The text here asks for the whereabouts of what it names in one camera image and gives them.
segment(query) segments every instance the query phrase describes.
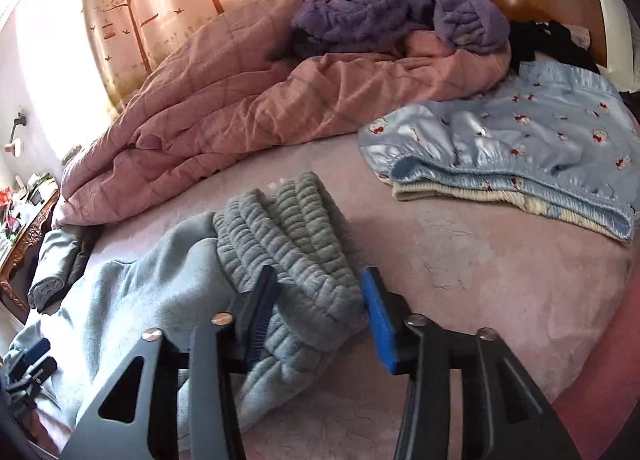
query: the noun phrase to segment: pink comforter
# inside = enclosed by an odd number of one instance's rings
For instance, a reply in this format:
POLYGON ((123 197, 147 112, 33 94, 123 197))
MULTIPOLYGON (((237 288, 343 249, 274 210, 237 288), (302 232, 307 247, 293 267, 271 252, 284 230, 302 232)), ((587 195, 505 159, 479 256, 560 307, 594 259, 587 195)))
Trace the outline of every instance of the pink comforter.
POLYGON ((404 58, 279 58, 303 0, 259 0, 202 27, 146 80, 127 109, 62 179, 56 225, 123 220, 262 149, 352 133, 408 102, 487 90, 510 51, 447 52, 433 32, 404 58))

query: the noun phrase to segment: bed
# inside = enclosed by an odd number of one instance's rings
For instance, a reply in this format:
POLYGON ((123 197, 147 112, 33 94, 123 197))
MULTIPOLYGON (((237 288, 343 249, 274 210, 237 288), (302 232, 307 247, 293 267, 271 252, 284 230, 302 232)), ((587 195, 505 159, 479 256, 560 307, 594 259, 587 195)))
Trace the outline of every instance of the bed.
MULTIPOLYGON (((510 19, 555 19, 588 28, 590 51, 602 73, 620 90, 635 88, 622 0, 492 1, 510 19)), ((88 267, 136 259, 177 222, 222 208, 226 199, 247 189, 273 188, 305 170, 320 176, 389 289, 445 328, 497 329, 556 400, 583 458, 600 458, 640 393, 640 361, 621 352, 638 348, 633 339, 640 336, 634 322, 640 274, 630 274, 637 247, 505 205, 396 202, 370 173, 353 135, 255 154, 109 227, 88 267)), ((385 373, 362 334, 340 350, 307 392, 245 434, 247 456, 391 458, 403 401, 404 380, 385 373)), ((53 410, 43 422, 63 443, 68 430, 56 425, 53 410)), ((455 422, 452 430, 455 458, 460 435, 455 422)))

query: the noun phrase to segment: silver screw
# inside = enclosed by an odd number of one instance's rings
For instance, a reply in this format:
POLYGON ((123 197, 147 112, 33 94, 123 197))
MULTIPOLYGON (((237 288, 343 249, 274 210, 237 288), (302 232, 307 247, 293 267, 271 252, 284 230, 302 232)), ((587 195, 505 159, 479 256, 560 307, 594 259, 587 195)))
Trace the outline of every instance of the silver screw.
POLYGON ((211 322, 217 326, 228 325, 233 320, 234 320, 234 317, 229 312, 220 312, 219 314, 215 314, 211 318, 211 322))
POLYGON ((483 341, 495 341, 500 334, 496 332, 493 328, 481 328, 478 330, 478 335, 483 341))
POLYGON ((160 337, 162 337, 162 330, 159 328, 149 328, 148 330, 142 332, 142 338, 145 341, 158 341, 160 337))
POLYGON ((422 314, 411 314, 406 323, 409 326, 425 326, 427 324, 427 318, 422 314))

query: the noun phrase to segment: bed sheet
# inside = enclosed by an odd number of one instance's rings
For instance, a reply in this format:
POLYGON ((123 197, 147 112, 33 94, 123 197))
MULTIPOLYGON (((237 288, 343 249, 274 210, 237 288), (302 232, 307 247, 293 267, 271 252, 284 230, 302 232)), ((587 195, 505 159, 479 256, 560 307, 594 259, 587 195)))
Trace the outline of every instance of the bed sheet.
MULTIPOLYGON (((179 221, 305 170, 320 176, 367 261, 414 311, 456 331, 497 329, 550 400, 578 376, 623 295, 631 250, 507 205, 397 202, 370 173, 353 135, 236 164, 108 228, 88 266, 135 259, 179 221)), ((405 386, 386 374, 361 334, 306 393, 244 435, 247 458, 391 458, 405 386)), ((459 437, 454 430, 452 441, 459 437)))

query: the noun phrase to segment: purple fleece garment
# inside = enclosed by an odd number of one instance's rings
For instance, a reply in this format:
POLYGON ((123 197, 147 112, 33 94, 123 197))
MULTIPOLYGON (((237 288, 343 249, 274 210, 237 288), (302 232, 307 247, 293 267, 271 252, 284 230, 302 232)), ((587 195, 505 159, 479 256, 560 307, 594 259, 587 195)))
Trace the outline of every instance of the purple fleece garment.
POLYGON ((509 40, 509 22, 489 0, 308 0, 291 26, 303 58, 375 52, 412 30, 435 30, 448 46, 478 54, 509 40))

